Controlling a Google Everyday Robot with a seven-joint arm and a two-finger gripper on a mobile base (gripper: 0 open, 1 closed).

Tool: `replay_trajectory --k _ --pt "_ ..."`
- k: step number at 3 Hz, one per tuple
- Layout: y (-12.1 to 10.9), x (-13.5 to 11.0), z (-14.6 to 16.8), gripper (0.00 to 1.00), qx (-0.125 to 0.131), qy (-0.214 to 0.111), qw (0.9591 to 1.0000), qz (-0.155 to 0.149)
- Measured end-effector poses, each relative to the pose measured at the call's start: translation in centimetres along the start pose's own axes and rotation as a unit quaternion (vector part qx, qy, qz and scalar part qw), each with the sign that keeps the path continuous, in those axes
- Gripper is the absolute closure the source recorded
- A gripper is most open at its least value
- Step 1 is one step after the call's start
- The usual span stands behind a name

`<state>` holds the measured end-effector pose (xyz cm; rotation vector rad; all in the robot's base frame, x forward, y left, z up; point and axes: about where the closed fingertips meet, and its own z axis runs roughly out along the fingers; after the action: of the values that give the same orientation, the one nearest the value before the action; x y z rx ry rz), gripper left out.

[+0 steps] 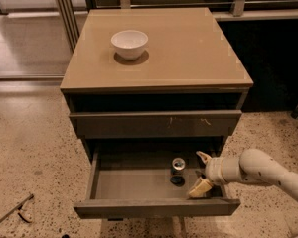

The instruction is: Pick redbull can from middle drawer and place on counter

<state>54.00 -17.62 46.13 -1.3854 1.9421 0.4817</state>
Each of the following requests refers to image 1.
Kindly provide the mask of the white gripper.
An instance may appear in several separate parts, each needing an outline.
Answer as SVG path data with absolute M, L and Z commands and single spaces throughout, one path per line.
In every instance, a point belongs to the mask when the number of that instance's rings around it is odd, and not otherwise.
M 200 198 L 213 188 L 213 184 L 228 184 L 235 178 L 235 160 L 229 158 L 212 158 L 210 155 L 196 151 L 206 165 L 206 178 L 198 178 L 189 189 L 189 198 Z

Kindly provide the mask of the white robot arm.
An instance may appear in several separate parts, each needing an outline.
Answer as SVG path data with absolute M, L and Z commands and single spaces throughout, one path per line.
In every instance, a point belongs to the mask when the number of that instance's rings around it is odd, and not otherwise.
M 205 166 L 205 178 L 199 177 L 188 192 L 189 198 L 200 198 L 215 185 L 232 182 L 275 185 L 298 202 L 298 174 L 293 173 L 265 152 L 248 149 L 237 157 L 210 157 L 196 151 Z

